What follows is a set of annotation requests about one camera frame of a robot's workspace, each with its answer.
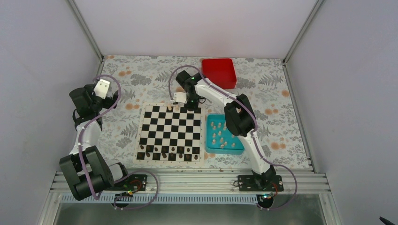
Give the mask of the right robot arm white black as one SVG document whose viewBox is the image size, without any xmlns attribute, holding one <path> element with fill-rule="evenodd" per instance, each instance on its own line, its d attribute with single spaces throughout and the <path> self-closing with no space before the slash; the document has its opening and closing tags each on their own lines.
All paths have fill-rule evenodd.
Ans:
<svg viewBox="0 0 398 225">
<path fill-rule="evenodd" d="M 189 75 L 186 71 L 177 74 L 176 81 L 186 92 L 183 101 L 187 110 L 194 111 L 199 107 L 199 100 L 205 98 L 224 109 L 227 129 L 243 144 L 252 165 L 254 181 L 252 184 L 260 191 L 272 186 L 276 176 L 274 167 L 266 166 L 266 158 L 257 136 L 257 120 L 248 97 L 244 94 L 234 95 L 221 89 L 201 73 Z"/>
</svg>

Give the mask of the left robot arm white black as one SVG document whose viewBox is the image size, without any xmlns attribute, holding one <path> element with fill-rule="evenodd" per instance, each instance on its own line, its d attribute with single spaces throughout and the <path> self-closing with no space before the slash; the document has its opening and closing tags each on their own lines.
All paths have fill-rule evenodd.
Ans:
<svg viewBox="0 0 398 225">
<path fill-rule="evenodd" d="M 102 109 L 116 107 L 119 94 L 107 95 L 110 83 L 103 79 L 87 84 L 69 93 L 75 105 L 72 114 L 77 137 L 70 153 L 62 157 L 59 165 L 74 198 L 98 197 L 115 186 L 124 190 L 130 185 L 130 176 L 121 163 L 108 165 L 97 148 L 102 131 Z"/>
</svg>

